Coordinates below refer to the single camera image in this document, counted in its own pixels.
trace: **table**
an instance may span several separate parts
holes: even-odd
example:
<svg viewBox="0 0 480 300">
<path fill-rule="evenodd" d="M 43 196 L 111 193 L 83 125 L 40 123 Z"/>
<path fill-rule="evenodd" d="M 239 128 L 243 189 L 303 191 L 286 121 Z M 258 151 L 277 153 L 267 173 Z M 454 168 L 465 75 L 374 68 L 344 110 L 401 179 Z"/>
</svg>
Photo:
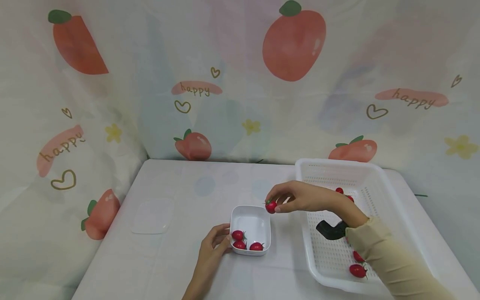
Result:
<svg viewBox="0 0 480 300">
<path fill-rule="evenodd" d="M 480 299 L 401 175 L 386 172 L 426 249 L 438 258 L 439 280 L 459 300 Z M 211 227 L 228 223 L 237 205 L 261 206 L 274 184 L 294 179 L 294 166 L 145 161 L 73 300 L 181 299 L 200 243 Z M 139 206 L 156 199 L 168 199 L 174 205 L 167 231 L 132 233 Z M 295 214 L 272 215 L 272 245 L 265 256 L 225 255 L 207 299 L 372 299 L 324 287 L 313 279 L 297 218 Z"/>
</svg>

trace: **white plastic box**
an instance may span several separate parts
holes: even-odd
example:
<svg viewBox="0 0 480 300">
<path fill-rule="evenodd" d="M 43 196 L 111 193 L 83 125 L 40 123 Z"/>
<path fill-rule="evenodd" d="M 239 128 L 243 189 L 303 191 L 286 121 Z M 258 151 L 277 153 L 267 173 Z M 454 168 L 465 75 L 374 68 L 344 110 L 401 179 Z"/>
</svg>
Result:
<svg viewBox="0 0 480 300">
<path fill-rule="evenodd" d="M 425 262 L 435 276 L 432 258 L 421 248 L 415 228 L 408 220 L 401 200 L 385 172 L 378 166 L 355 161 L 331 159 L 299 159 L 295 163 L 297 180 L 335 190 L 341 187 L 368 216 L 378 216 L 399 241 L 420 261 Z M 345 238 L 327 240 L 315 227 L 325 220 L 331 226 L 340 218 L 330 212 L 302 212 L 302 231 L 310 273 L 322 285 L 347 292 L 390 295 L 377 274 L 366 265 L 367 278 L 356 278 L 348 268 L 357 264 L 353 248 Z"/>
<path fill-rule="evenodd" d="M 233 247 L 235 242 L 231 241 L 232 249 L 235 253 L 248 256 L 265 255 L 272 243 L 272 232 L 270 229 L 270 214 L 265 207 L 239 205 L 232 211 L 230 220 L 230 234 L 233 231 L 240 230 L 245 232 L 247 250 L 237 249 Z M 250 245 L 255 242 L 263 244 L 262 251 L 249 250 Z"/>
</svg>

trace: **black handle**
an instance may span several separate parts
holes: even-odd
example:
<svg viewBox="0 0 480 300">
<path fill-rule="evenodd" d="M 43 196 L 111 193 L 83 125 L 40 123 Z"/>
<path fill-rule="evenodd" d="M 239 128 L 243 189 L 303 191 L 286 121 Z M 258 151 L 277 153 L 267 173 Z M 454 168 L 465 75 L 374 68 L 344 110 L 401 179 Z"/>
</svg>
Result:
<svg viewBox="0 0 480 300">
<path fill-rule="evenodd" d="M 348 225 L 341 221 L 335 227 L 332 227 L 326 221 L 321 221 L 318 223 L 316 229 L 320 232 L 327 240 L 339 240 L 345 236 L 345 230 Z"/>
</svg>

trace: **sleeve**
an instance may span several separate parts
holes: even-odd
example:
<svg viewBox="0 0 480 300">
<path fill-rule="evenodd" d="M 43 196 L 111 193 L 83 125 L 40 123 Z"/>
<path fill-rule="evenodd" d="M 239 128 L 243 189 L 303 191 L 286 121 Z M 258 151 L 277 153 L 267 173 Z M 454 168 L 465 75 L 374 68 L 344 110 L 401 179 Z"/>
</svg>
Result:
<svg viewBox="0 0 480 300">
<path fill-rule="evenodd" d="M 347 228 L 347 238 L 396 300 L 455 300 L 424 264 L 393 239 L 379 218 Z"/>
</svg>

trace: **left hand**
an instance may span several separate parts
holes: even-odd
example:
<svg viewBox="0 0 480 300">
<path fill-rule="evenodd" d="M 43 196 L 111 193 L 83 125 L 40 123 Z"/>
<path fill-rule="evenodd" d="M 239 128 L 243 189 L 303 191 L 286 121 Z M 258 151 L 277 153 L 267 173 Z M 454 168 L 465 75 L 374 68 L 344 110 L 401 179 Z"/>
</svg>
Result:
<svg viewBox="0 0 480 300">
<path fill-rule="evenodd" d="M 197 266 L 182 300 L 202 299 L 210 289 L 222 255 L 232 251 L 229 228 L 229 223 L 214 226 L 203 239 Z"/>
</svg>

